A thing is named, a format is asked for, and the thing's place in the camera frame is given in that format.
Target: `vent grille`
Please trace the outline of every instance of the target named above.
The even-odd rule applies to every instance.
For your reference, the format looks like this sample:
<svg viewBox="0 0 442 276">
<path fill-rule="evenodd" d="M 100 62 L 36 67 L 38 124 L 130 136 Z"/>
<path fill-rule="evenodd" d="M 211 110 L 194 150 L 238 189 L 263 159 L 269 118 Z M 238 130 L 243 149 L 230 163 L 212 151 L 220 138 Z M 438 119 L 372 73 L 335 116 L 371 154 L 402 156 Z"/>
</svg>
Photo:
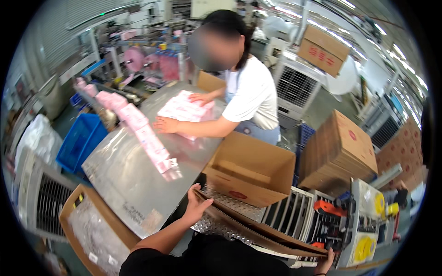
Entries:
<svg viewBox="0 0 442 276">
<path fill-rule="evenodd" d="M 292 191 L 282 201 L 267 207 L 263 222 L 294 238 L 300 239 L 312 198 Z"/>
<path fill-rule="evenodd" d="M 393 118 L 389 117 L 371 137 L 371 141 L 376 147 L 382 148 L 388 141 L 390 141 L 398 129 L 399 126 L 397 123 L 393 120 Z"/>
<path fill-rule="evenodd" d="M 279 79 L 276 91 L 281 99 L 303 108 L 316 84 L 317 81 L 314 79 L 286 66 Z"/>
<path fill-rule="evenodd" d="M 64 236 L 58 215 L 72 190 L 43 173 L 38 193 L 36 226 L 43 231 Z"/>
</svg>

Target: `white plastic sheet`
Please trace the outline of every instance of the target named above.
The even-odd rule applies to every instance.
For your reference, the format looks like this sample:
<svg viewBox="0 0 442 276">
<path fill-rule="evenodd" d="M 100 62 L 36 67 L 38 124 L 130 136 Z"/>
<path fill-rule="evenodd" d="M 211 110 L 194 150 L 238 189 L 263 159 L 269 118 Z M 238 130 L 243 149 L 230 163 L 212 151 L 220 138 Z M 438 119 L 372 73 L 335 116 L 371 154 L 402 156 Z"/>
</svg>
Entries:
<svg viewBox="0 0 442 276">
<path fill-rule="evenodd" d="M 26 128 L 19 144 L 17 145 L 15 170 L 17 170 L 23 148 L 28 147 L 43 159 L 46 164 L 54 168 L 56 171 L 61 172 L 61 167 L 55 161 L 61 144 L 63 144 L 63 139 L 51 127 L 49 119 L 43 114 L 37 115 Z"/>
</svg>

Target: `person's hand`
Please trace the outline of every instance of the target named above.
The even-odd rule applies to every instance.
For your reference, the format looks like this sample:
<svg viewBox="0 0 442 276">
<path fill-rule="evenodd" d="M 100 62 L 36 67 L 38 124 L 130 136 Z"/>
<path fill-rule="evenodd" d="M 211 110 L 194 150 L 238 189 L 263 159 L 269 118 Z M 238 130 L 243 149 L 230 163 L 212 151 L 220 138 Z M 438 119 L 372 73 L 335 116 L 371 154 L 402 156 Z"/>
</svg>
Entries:
<svg viewBox="0 0 442 276">
<path fill-rule="evenodd" d="M 201 101 L 200 106 L 204 106 L 207 103 L 213 101 L 214 97 L 210 93 L 206 94 L 193 93 L 192 95 L 189 96 L 189 99 L 191 100 L 191 102 Z"/>
<path fill-rule="evenodd" d="M 333 264 L 333 260 L 335 258 L 335 253 L 333 253 L 333 249 L 330 247 L 328 250 L 328 256 L 323 257 L 318 261 L 318 265 L 316 266 L 313 273 L 316 274 L 327 274 L 328 270 Z"/>
<path fill-rule="evenodd" d="M 193 184 L 191 188 L 187 191 L 187 198 L 189 202 L 187 203 L 186 212 L 184 213 L 182 219 L 190 226 L 194 225 L 202 217 L 204 210 L 207 209 L 213 203 L 213 199 L 207 199 L 203 202 L 195 195 L 193 189 L 199 190 L 201 186 L 199 183 Z"/>
<path fill-rule="evenodd" d="M 158 133 L 175 133 L 178 131 L 179 121 L 168 117 L 156 117 L 153 127 L 159 129 Z"/>
</svg>

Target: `plastic bag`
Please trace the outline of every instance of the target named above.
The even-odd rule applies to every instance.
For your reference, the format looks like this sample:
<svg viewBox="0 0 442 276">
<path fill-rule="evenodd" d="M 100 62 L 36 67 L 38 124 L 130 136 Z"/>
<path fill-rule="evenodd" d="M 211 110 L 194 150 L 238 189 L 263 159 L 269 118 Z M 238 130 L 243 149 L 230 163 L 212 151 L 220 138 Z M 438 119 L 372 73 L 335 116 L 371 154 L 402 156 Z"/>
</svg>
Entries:
<svg viewBox="0 0 442 276">
<path fill-rule="evenodd" d="M 89 259 L 107 275 L 117 276 L 130 250 L 88 197 L 73 210 L 68 221 Z"/>
<path fill-rule="evenodd" d="M 57 172 L 61 172 L 61 167 L 55 161 L 61 144 L 63 144 L 63 139 L 51 127 L 49 119 L 43 114 L 38 114 L 26 128 L 17 145 L 15 171 L 17 171 L 23 148 L 28 147 L 43 159 L 46 164 L 54 168 Z"/>
</svg>

